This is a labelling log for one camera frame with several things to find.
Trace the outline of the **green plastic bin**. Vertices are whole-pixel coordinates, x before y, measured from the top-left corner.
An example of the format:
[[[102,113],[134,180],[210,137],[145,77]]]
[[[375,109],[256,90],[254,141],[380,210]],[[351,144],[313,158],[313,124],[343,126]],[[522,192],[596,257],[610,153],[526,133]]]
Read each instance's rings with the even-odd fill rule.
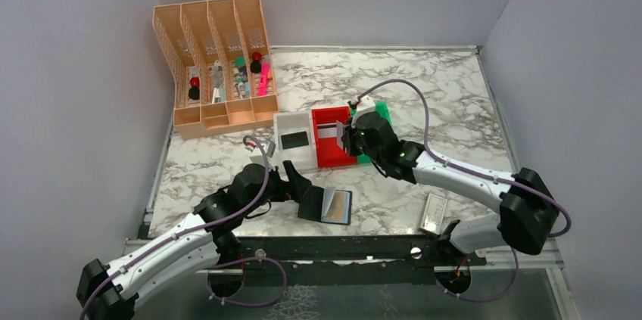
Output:
[[[376,104],[376,112],[379,113],[383,118],[385,118],[389,122],[389,115],[388,111],[385,108],[384,104]],[[360,155],[357,156],[357,162],[358,163],[369,163],[372,162],[367,156],[365,155]]]

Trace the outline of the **peach plastic desk organizer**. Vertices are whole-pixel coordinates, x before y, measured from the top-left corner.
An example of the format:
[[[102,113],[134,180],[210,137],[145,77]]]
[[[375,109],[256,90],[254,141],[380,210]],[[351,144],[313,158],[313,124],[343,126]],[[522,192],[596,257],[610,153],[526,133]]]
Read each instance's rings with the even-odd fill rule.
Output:
[[[279,112],[274,65],[261,0],[204,0],[154,8],[152,25],[175,85],[173,126],[184,139],[270,127]],[[259,51],[271,67],[268,94],[258,96],[260,74],[250,71]],[[232,62],[243,57],[251,96],[238,99]],[[208,67],[223,67],[225,101],[210,102]],[[200,78],[200,99],[188,98],[189,80]]]

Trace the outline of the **black leather card holder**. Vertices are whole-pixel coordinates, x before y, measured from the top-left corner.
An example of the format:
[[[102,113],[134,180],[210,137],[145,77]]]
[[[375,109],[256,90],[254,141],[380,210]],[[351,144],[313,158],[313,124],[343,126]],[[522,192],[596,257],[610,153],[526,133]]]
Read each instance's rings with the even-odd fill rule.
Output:
[[[352,191],[312,185],[299,200],[298,218],[332,225],[350,225],[352,201]]]

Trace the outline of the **white plastic bin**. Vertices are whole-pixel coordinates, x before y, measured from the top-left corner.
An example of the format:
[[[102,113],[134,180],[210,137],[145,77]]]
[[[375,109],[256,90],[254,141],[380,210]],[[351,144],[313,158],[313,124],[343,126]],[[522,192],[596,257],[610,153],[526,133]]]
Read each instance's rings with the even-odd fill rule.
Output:
[[[311,110],[275,113],[273,128],[279,163],[290,160],[300,172],[318,168]]]

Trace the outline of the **silver patterned credit card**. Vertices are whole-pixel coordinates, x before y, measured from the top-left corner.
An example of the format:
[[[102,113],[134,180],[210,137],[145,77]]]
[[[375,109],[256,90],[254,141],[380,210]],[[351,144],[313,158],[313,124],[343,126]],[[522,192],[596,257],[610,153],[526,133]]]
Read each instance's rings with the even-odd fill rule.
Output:
[[[336,122],[336,143],[341,150],[345,151],[343,136],[344,136],[344,124],[341,121],[337,121]]]

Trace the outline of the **red plastic bin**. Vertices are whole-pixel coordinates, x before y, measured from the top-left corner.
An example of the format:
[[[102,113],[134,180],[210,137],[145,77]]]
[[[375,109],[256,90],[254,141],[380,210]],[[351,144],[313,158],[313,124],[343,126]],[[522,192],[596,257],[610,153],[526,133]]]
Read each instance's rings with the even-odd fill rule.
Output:
[[[336,138],[319,139],[316,133],[316,126],[319,124],[336,123],[341,121],[346,123],[351,117],[351,111],[348,106],[327,107],[312,109],[313,133],[316,142],[316,158],[319,168],[329,168],[336,166],[352,166],[357,163],[357,158],[347,155],[337,146]]]

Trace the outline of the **silver card tin box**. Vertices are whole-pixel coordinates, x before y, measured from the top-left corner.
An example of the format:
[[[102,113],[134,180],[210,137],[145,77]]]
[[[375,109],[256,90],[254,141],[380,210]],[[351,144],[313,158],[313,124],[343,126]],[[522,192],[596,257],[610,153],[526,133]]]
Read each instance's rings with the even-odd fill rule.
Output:
[[[418,229],[428,235],[439,235],[444,221],[448,199],[438,194],[429,194],[425,200]]]

